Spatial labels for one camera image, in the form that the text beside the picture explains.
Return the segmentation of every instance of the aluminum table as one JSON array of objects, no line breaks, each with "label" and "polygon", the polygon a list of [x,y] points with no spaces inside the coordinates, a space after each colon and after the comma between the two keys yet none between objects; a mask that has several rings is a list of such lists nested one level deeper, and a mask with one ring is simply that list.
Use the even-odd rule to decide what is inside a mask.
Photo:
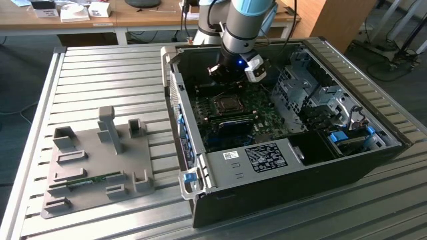
[{"label": "aluminum table", "polygon": [[[0,239],[402,239],[427,238],[427,129],[377,85],[317,38],[309,40],[413,147],[357,183],[205,228],[192,228],[178,187],[161,81],[165,44],[78,47],[53,54]],[[114,106],[115,124],[148,127],[152,195],[51,219],[39,212],[55,127],[97,128],[97,107]]]}]

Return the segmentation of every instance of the gray carpet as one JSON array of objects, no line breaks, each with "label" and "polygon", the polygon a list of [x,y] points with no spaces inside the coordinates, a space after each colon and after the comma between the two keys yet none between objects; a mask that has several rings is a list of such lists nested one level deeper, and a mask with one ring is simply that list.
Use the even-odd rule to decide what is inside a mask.
[{"label": "gray carpet", "polygon": [[[378,23],[386,8],[385,6],[382,9],[372,11],[366,20],[368,24],[374,26]],[[401,13],[398,12],[393,14],[388,25],[376,38],[377,41],[385,39],[385,34],[400,16]],[[397,41],[404,41],[416,24],[416,20],[409,22],[396,39]],[[174,31],[158,32],[152,43],[170,42],[173,34]],[[148,42],[153,36],[154,32],[145,32],[137,37]],[[422,29],[413,41],[412,48],[417,49],[425,39],[427,30]],[[59,46],[61,43],[55,36],[9,37],[3,46],[0,46],[0,112],[14,112],[38,100],[53,49]],[[362,71],[365,71],[366,66],[382,61],[380,56],[360,47],[345,55]],[[374,76],[381,78],[390,77],[386,67],[377,67],[374,70]],[[404,69],[398,69],[392,75],[398,76],[405,73]],[[376,81],[424,125],[427,125],[427,108],[424,107],[427,104],[427,97],[424,97],[427,88],[427,83],[424,83],[425,76],[427,67],[425,61],[422,61],[421,65],[397,81]],[[401,92],[402,88],[405,88],[406,95]],[[30,120],[33,119],[34,109],[33,107],[23,113]],[[0,184],[6,184],[14,181],[30,126],[18,115],[11,115],[0,116],[0,128]],[[10,189],[10,187],[0,187],[0,221]]]}]

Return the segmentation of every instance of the green circuit board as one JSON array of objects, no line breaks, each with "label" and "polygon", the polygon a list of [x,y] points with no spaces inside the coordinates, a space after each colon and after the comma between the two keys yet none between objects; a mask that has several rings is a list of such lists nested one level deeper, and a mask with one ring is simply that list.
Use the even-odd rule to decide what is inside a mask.
[{"label": "green circuit board", "polygon": [[[270,101],[270,91],[260,84],[246,83],[237,90],[225,90],[220,95],[189,98],[208,153],[269,142],[289,135],[284,119]],[[244,134],[221,137],[218,128],[229,122],[250,123],[252,128]]]}]

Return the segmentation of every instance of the desk leg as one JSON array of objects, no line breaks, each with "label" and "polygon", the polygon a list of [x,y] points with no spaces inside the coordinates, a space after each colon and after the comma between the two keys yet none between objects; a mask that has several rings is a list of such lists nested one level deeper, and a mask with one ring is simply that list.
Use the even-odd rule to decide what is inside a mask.
[{"label": "desk leg", "polygon": [[117,37],[117,43],[118,43],[119,46],[126,46],[127,45],[126,32],[127,32],[127,28],[126,27],[117,27],[114,29],[114,35]]},{"label": "desk leg", "polygon": [[292,30],[292,25],[293,25],[293,22],[286,22],[285,23],[284,28],[282,28],[282,33],[281,33],[281,36],[280,36],[281,39],[286,39],[288,38],[288,35],[290,34],[290,30]]}]

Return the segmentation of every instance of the white label sticker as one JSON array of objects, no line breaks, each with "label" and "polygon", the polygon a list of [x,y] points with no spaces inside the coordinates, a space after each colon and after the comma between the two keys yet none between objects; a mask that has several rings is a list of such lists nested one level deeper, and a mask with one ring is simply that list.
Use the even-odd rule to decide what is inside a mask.
[{"label": "white label sticker", "polygon": [[238,153],[236,151],[224,153],[224,159],[225,160],[236,159],[236,158],[238,158]]},{"label": "white label sticker", "polygon": [[111,23],[93,23],[94,27],[101,27],[101,26],[111,26]]}]

